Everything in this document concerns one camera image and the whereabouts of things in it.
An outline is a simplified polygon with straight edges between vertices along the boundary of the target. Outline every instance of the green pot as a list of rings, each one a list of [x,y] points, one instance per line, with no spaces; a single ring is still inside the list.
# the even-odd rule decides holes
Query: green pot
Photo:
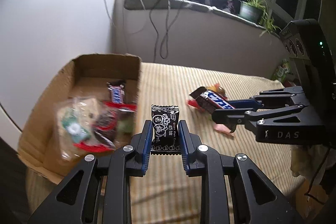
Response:
[[[239,16],[259,24],[261,17],[263,16],[263,10],[248,5],[246,2],[241,2]]]

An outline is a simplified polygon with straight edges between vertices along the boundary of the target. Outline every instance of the screw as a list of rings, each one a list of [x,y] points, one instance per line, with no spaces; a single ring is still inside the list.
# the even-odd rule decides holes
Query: screw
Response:
[[[88,154],[84,158],[86,161],[93,161],[95,159],[94,155]]]
[[[237,155],[237,159],[241,160],[241,161],[245,161],[245,160],[247,160],[247,156],[243,153],[240,153],[240,154]]]
[[[129,151],[132,151],[132,150],[133,150],[133,146],[131,146],[131,145],[124,146],[124,151],[125,152],[129,152]]]
[[[201,144],[198,146],[198,150],[202,151],[202,152],[205,152],[205,151],[208,151],[208,147],[205,145],[205,144]]]

